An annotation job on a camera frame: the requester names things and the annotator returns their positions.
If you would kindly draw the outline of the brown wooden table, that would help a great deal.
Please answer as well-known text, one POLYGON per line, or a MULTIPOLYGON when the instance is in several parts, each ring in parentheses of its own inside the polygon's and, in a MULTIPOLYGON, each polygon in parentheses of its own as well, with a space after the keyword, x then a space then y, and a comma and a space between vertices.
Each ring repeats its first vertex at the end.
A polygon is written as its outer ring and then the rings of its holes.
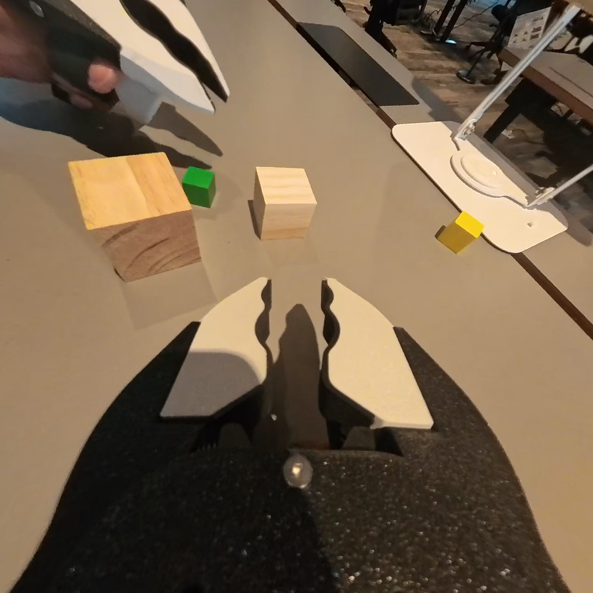
POLYGON ((592 124, 592 65, 571 53, 544 51, 505 98, 507 108, 484 133, 493 143, 525 110, 562 103, 592 124))

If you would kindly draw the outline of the large wooden cube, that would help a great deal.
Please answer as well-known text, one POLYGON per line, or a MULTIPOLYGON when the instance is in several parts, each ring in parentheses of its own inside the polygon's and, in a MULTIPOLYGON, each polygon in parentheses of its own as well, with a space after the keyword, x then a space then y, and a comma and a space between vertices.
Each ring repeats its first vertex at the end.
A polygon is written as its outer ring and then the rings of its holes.
POLYGON ((202 260, 191 205, 164 152, 68 168, 85 228, 124 282, 202 260))

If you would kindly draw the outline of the black desk mat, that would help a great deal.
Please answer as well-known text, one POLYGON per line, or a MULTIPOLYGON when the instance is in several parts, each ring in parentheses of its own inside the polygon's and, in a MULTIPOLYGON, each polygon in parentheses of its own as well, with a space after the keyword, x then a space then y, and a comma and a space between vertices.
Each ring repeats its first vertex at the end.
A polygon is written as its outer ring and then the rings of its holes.
POLYGON ((376 107, 416 106, 416 99, 340 27, 299 21, 310 45, 343 72, 376 107))

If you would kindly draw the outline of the white printed sign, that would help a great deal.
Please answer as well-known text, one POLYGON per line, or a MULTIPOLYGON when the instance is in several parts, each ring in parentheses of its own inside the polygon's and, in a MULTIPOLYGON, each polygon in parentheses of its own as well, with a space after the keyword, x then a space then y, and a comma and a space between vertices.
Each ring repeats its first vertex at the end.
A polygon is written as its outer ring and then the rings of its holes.
POLYGON ((545 32, 550 10, 551 8, 548 6, 517 16, 509 34, 507 47, 521 50, 534 48, 545 32))

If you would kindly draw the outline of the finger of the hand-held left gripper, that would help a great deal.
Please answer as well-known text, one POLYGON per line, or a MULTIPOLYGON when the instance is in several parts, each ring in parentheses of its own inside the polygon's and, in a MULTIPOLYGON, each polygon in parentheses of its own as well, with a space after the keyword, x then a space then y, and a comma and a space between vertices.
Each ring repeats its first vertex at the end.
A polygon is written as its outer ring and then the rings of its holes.
POLYGON ((216 112, 208 89, 129 17, 122 1, 75 1, 120 46, 123 78, 115 88, 130 117, 149 124, 162 103, 216 112))
POLYGON ((122 1, 129 17, 176 63, 222 101, 229 88, 204 34, 184 1, 122 1))

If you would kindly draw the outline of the small yellow wooden cube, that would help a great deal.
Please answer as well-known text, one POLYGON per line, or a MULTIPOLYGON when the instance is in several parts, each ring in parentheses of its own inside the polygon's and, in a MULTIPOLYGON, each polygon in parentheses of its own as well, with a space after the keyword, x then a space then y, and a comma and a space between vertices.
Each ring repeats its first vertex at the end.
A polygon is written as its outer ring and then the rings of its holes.
POLYGON ((435 235, 437 241, 454 254, 480 238, 485 225, 466 211, 462 211, 450 224, 443 226, 435 235))

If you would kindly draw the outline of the black office chair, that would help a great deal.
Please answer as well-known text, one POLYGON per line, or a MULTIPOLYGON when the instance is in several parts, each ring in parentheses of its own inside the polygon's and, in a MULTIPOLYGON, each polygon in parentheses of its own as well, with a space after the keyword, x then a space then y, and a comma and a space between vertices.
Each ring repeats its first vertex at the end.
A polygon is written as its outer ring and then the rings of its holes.
POLYGON ((384 34, 383 27, 417 24, 423 17, 427 1, 370 1, 365 32, 393 57, 397 48, 384 34))
POLYGON ((483 58, 489 61, 494 55, 499 55, 501 49, 508 42, 514 27, 514 9, 509 8, 509 2, 495 5, 491 14, 496 20, 491 37, 487 41, 471 41, 464 47, 466 52, 469 52, 471 48, 476 48, 476 51, 470 56, 468 68, 456 73, 457 78, 467 84, 476 83, 474 71, 480 61, 483 58))

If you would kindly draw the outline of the medium pale wooden cube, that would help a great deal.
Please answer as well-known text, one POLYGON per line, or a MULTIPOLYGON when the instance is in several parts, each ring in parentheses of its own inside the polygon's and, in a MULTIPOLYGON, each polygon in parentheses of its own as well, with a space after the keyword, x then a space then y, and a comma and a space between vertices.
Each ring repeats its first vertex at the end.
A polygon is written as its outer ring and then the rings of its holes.
POLYGON ((306 237, 316 206, 303 168, 256 167, 253 212, 259 239, 306 237))

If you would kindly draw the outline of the person's left hand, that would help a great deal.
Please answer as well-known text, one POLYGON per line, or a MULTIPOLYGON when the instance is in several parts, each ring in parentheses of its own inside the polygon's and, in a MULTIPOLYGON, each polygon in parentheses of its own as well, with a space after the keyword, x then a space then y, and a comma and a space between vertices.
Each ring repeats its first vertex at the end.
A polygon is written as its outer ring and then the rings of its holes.
POLYGON ((28 14, 1 1, 1 78, 48 84, 54 95, 70 105, 107 112, 111 95, 122 78, 115 64, 95 58, 86 69, 86 84, 72 85, 50 64, 47 36, 28 14))

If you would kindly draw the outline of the small green wooden cube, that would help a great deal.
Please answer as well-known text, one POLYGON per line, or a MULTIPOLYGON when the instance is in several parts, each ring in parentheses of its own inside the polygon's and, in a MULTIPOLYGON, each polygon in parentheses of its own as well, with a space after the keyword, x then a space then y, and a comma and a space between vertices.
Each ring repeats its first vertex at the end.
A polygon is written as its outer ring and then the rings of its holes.
POLYGON ((209 209, 217 191, 215 174, 211 170, 190 166, 182 179, 182 188, 191 205, 209 209))

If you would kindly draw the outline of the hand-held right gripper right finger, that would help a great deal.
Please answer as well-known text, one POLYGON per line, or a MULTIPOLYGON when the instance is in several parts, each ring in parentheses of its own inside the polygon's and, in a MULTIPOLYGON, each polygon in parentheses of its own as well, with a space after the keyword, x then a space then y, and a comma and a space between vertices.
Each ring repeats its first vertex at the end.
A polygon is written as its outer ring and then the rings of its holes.
POLYGON ((324 417, 348 427, 431 430, 434 419, 387 317, 334 278, 322 283, 322 311, 324 417))

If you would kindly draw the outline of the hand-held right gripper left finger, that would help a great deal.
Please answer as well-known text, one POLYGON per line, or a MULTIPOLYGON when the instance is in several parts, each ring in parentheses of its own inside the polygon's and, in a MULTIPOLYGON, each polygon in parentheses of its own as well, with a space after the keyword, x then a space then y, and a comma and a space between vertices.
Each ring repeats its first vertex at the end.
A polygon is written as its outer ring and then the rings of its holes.
POLYGON ((216 418, 263 387, 270 308, 271 280, 260 277, 201 319, 161 409, 162 419, 216 418))

